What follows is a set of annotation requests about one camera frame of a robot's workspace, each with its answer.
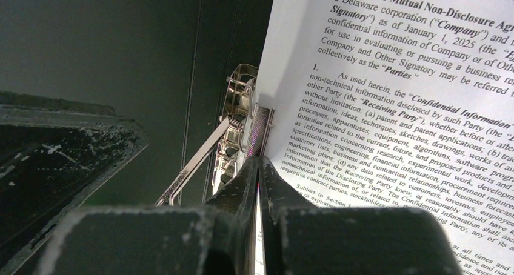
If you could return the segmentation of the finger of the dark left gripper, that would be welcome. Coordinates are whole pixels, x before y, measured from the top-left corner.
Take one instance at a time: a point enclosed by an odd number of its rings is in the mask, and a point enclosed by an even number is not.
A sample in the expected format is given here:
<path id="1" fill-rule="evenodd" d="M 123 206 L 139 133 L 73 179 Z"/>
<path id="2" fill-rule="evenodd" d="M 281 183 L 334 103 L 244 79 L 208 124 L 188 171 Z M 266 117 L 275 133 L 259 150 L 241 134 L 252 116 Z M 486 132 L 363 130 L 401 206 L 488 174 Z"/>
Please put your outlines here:
<path id="1" fill-rule="evenodd" d="M 15 273 L 54 227 L 148 145 L 112 107 L 1 93 L 1 273 Z"/>

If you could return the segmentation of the dark right gripper left finger tip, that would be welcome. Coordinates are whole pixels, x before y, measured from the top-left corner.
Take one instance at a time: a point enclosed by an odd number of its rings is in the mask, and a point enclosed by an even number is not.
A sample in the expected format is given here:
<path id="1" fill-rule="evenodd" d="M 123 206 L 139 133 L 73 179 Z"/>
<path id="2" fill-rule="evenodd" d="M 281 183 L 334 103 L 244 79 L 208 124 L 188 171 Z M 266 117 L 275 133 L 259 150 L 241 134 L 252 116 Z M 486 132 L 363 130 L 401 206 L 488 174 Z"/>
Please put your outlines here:
<path id="1" fill-rule="evenodd" d="M 253 274 L 258 159 L 195 208 L 94 207 L 57 227 L 36 274 Z"/>

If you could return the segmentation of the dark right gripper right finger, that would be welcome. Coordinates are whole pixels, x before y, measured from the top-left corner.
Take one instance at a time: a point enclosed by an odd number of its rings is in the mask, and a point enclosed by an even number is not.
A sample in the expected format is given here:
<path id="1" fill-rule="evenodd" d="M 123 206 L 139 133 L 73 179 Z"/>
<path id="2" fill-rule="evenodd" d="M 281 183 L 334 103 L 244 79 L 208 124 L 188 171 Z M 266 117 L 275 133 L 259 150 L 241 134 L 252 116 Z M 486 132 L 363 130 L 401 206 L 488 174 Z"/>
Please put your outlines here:
<path id="1" fill-rule="evenodd" d="M 459 274 L 436 219 L 411 207 L 319 208 L 258 159 L 267 274 Z"/>

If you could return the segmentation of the beige and black file folder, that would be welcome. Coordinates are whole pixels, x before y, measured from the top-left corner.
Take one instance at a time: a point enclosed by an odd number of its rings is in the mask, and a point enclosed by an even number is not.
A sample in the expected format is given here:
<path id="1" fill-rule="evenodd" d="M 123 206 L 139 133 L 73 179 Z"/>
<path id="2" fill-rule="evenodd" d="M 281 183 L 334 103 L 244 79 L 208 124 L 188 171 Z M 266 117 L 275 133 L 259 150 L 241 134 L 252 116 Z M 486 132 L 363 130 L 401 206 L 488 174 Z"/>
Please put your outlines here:
<path id="1" fill-rule="evenodd" d="M 112 106 L 149 146 L 89 205 L 149 205 L 258 65 L 273 0 L 1 0 L 1 89 Z"/>

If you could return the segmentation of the printed text paper sheets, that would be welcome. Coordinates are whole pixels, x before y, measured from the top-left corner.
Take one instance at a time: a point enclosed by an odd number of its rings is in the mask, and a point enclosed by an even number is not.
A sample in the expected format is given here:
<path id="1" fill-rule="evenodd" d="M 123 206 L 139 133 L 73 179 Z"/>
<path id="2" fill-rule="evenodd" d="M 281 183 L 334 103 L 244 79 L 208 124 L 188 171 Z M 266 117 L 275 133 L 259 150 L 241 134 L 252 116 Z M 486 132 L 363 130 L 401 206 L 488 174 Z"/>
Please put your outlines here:
<path id="1" fill-rule="evenodd" d="M 513 0 L 273 0 L 256 98 L 308 200 L 424 208 L 513 273 Z"/>

